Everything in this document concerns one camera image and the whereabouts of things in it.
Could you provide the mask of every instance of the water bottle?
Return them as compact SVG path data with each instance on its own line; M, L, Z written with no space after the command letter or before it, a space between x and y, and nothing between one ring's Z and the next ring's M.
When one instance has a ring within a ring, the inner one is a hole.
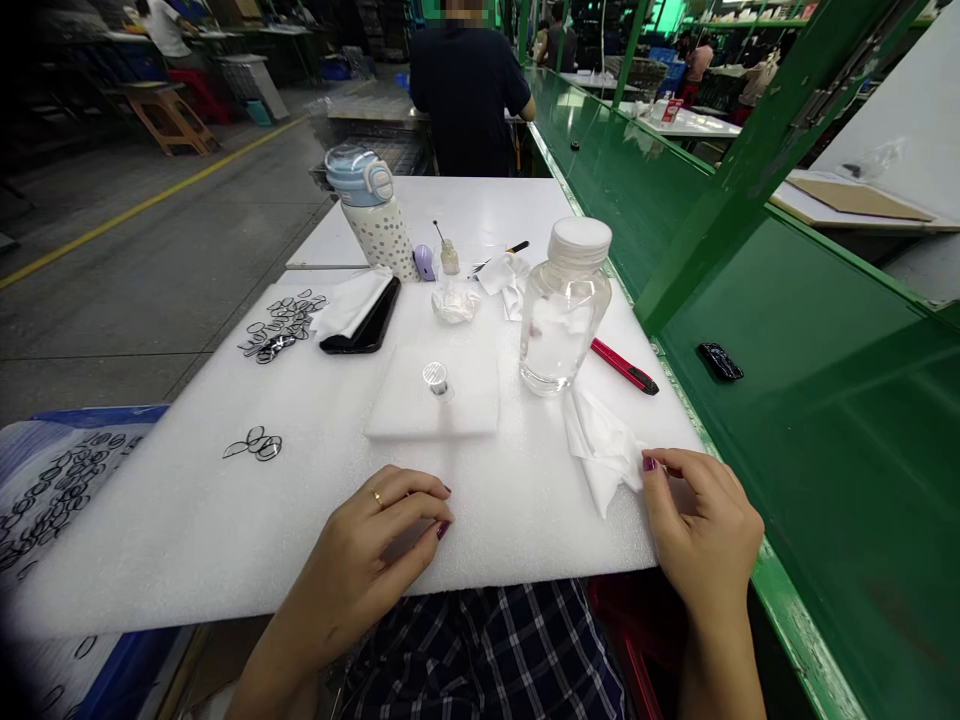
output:
M373 150L337 145L324 157L327 181L370 265L386 265L400 282L420 282L393 174Z
M520 377L535 394L573 383L610 304L600 268L613 233L599 220L570 217L550 232L547 261L530 273L520 329Z

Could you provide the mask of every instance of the black phone case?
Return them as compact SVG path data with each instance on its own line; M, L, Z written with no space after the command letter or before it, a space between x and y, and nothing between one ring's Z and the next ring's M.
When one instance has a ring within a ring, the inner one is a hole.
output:
M320 349L330 355L359 355L376 352L383 346L393 307L400 294L400 280L393 278L380 293L380 299L360 323L352 338L333 335L320 342Z

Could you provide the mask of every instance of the white bottle cap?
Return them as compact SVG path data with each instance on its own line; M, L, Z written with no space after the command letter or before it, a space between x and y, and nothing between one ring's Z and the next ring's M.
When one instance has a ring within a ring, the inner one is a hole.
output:
M550 231L547 257L550 262L573 270L595 270L610 251L613 231L606 223L586 217L557 220Z

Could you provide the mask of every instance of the red utility knife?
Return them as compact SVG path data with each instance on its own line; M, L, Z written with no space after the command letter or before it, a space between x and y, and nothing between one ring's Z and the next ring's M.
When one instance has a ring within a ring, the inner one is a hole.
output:
M597 355L606 360L608 364L612 365L618 373L643 390L643 392L645 392L647 395L656 395L658 392L660 392L660 388L657 387L657 384L650 378L649 375L643 372L643 370L640 370L628 363L596 338L594 338L593 342L590 343L590 347L595 353L597 353Z

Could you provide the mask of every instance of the light blue bottle lid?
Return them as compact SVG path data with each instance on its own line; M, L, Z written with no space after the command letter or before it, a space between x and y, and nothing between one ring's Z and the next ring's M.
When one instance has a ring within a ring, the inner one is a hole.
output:
M323 159L327 180L344 205L374 207L393 197L393 175L373 151L359 145L337 145Z

